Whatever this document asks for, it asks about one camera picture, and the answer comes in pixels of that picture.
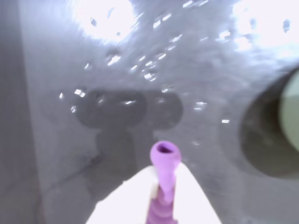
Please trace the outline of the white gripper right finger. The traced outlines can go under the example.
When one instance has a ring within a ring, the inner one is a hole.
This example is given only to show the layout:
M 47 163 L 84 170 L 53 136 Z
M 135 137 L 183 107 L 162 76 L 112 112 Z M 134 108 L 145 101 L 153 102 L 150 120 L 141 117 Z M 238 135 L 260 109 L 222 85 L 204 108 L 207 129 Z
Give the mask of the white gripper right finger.
M 221 221 L 189 168 L 176 170 L 173 219 L 179 224 L 220 224 Z

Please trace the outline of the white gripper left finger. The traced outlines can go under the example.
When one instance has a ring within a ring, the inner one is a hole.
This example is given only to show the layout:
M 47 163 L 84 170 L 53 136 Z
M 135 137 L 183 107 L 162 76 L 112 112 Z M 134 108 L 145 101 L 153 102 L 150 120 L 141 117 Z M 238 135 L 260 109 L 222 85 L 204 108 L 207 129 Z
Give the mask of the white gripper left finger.
M 157 170 L 147 166 L 99 201 L 86 223 L 144 224 L 157 189 Z

